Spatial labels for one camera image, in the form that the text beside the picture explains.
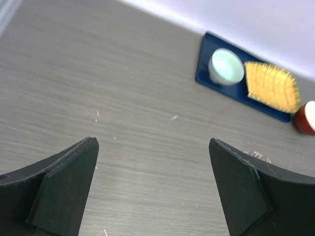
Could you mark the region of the dark blue tray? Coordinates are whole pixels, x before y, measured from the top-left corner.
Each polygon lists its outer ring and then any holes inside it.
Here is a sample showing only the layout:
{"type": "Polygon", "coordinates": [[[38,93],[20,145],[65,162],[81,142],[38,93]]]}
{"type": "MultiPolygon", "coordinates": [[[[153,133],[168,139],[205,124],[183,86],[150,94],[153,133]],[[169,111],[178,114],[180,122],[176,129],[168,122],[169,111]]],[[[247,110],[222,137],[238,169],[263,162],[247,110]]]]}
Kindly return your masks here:
{"type": "Polygon", "coordinates": [[[257,57],[252,56],[251,54],[243,51],[236,46],[233,46],[227,41],[206,32],[203,35],[201,41],[199,58],[195,73],[196,82],[277,120],[280,120],[282,122],[291,122],[291,114],[278,111],[263,103],[248,98],[246,77],[243,77],[241,82],[231,86],[221,86],[211,81],[209,77],[208,63],[214,51],[219,48],[231,50],[240,58],[241,62],[243,63],[247,61],[262,62],[262,60],[258,59],[257,57]]]}

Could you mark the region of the pale green bowl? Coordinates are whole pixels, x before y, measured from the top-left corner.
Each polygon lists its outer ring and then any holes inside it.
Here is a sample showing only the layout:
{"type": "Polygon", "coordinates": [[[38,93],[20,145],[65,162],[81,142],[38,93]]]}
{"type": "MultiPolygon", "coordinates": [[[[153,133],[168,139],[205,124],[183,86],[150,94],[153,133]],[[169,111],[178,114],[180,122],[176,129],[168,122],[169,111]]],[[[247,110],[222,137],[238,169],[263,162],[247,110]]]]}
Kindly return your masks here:
{"type": "Polygon", "coordinates": [[[222,86],[231,86],[242,81],[245,75],[243,63],[229,49],[219,48],[213,52],[208,62],[210,80],[222,86]]]}

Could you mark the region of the brown bowl white inside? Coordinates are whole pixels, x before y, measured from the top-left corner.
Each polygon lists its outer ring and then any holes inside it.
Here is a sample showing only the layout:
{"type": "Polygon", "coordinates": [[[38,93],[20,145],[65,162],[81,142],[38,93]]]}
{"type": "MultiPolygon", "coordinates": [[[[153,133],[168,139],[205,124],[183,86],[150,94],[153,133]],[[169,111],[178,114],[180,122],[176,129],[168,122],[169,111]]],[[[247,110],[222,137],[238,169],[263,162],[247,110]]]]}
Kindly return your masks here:
{"type": "Polygon", "coordinates": [[[304,135],[315,135],[315,101],[309,101],[303,105],[295,114],[294,127],[304,135]]]}

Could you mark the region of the metal disc with keyrings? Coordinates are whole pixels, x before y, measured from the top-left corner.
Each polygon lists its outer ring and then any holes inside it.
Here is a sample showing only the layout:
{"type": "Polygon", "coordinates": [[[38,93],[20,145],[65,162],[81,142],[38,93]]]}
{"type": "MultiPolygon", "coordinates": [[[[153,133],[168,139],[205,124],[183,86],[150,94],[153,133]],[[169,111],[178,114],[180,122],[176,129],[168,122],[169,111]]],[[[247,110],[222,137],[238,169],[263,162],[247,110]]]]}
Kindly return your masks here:
{"type": "Polygon", "coordinates": [[[257,151],[244,151],[244,153],[271,164],[271,160],[269,158],[264,157],[261,153],[257,151]]]}

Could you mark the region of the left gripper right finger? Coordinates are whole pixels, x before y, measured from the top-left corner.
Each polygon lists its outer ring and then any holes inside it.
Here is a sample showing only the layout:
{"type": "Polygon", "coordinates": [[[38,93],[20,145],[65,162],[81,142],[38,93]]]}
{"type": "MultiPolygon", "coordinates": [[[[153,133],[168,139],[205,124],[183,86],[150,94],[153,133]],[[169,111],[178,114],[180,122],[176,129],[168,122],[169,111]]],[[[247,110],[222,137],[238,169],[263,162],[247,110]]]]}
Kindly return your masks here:
{"type": "Polygon", "coordinates": [[[315,179],[212,138],[209,154],[231,236],[313,236],[315,179]]]}

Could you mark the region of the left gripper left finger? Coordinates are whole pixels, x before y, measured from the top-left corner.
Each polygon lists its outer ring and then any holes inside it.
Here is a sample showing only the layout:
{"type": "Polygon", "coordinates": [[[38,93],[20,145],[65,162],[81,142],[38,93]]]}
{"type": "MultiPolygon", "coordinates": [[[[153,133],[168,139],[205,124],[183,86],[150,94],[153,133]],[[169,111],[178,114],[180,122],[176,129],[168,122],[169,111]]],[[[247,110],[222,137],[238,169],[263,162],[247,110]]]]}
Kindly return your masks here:
{"type": "Polygon", "coordinates": [[[0,177],[2,236],[76,236],[99,152],[86,137],[41,161],[0,177]]]}

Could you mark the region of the yellow woven bamboo basket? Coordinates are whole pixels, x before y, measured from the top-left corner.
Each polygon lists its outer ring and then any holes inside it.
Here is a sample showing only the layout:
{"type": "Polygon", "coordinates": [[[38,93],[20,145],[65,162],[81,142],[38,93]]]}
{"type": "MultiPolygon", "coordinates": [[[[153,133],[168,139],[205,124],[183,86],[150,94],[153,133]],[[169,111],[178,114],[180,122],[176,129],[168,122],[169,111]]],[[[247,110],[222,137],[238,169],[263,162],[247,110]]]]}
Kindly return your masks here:
{"type": "Polygon", "coordinates": [[[256,61],[247,61],[244,67],[248,98],[281,112],[297,112],[300,108],[300,92],[290,72],[256,61]]]}

